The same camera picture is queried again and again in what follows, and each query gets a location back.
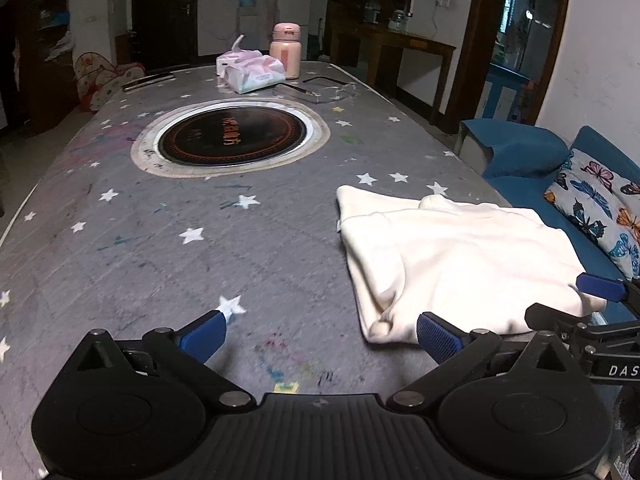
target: refrigerator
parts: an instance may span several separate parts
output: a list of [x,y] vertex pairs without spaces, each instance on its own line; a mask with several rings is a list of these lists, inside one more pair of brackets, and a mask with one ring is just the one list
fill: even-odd
[[301,59],[306,59],[311,0],[276,0],[276,2],[277,23],[290,22],[297,23],[300,26]]

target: blue sofa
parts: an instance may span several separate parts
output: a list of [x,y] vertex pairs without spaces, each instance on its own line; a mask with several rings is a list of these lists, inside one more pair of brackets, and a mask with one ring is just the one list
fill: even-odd
[[[562,139],[544,128],[494,119],[464,121],[459,143],[465,136],[471,136],[488,153],[482,177],[511,205],[533,209],[546,225],[562,229],[587,272],[623,278],[605,253],[543,197],[570,152]],[[571,148],[588,153],[622,177],[640,182],[638,165],[588,126],[580,129]],[[603,316],[608,323],[636,319],[624,305],[611,302]]]

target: butterfly print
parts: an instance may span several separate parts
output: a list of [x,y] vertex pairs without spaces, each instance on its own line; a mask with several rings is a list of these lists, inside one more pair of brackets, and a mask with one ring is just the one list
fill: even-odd
[[629,256],[631,260],[632,276],[628,278],[636,278],[640,273],[640,250],[636,244],[629,243],[629,235],[626,233],[620,233],[620,239],[616,242],[615,247],[609,251],[611,258],[625,258]]
[[629,182],[625,186],[622,186],[620,191],[625,195],[640,195],[640,186],[635,182]]
[[613,173],[607,168],[603,168],[600,164],[592,160],[582,170],[586,173],[592,174],[598,181],[607,188],[607,191],[612,192],[611,183],[613,181]]
[[571,185],[581,193],[588,195],[596,204],[600,206],[600,208],[604,211],[604,214],[613,220],[611,209],[609,209],[609,202],[607,202],[607,199],[604,198],[600,193],[593,189],[591,184],[585,181],[576,182],[575,180],[572,180]]
[[569,156],[566,158],[566,160],[562,163],[562,166],[560,166],[561,170],[570,170],[572,168],[572,166],[574,165],[574,150],[571,150],[571,153],[569,153]]
[[619,209],[618,218],[616,219],[618,225],[628,227],[631,230],[631,235],[635,238],[636,242],[640,244],[640,220],[637,216],[631,217],[631,213],[625,208]]
[[558,186],[560,186],[565,191],[569,190],[569,186],[567,186],[566,184],[566,173],[562,171],[558,173],[558,176],[556,176],[555,183],[558,184]]
[[602,238],[604,235],[606,226],[600,220],[591,223],[591,218],[585,218],[584,206],[577,200],[574,204],[574,214],[567,218],[594,243],[597,243],[598,238]]
[[554,192],[551,191],[550,189],[547,189],[545,191],[545,200],[547,202],[549,202],[550,204],[555,204],[556,203],[556,196],[554,195]]

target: blue gripper pad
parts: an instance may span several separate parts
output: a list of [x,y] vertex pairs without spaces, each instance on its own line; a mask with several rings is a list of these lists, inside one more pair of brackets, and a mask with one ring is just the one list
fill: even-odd
[[468,334],[431,312],[423,312],[416,324],[418,344],[434,361],[442,364],[469,342]]
[[575,286],[580,292],[591,294],[613,303],[625,301],[627,296],[624,282],[601,278],[586,272],[583,272],[575,279]]
[[214,310],[188,324],[177,335],[178,348],[204,364],[225,342],[225,316]]

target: white cloth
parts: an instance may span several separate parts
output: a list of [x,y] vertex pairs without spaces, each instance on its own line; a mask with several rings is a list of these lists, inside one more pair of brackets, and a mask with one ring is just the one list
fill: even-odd
[[574,316],[606,302],[575,290],[584,272],[566,234],[530,209],[337,191],[340,230],[362,333],[372,343],[417,343],[416,320],[433,312],[465,332],[528,332],[527,307]]

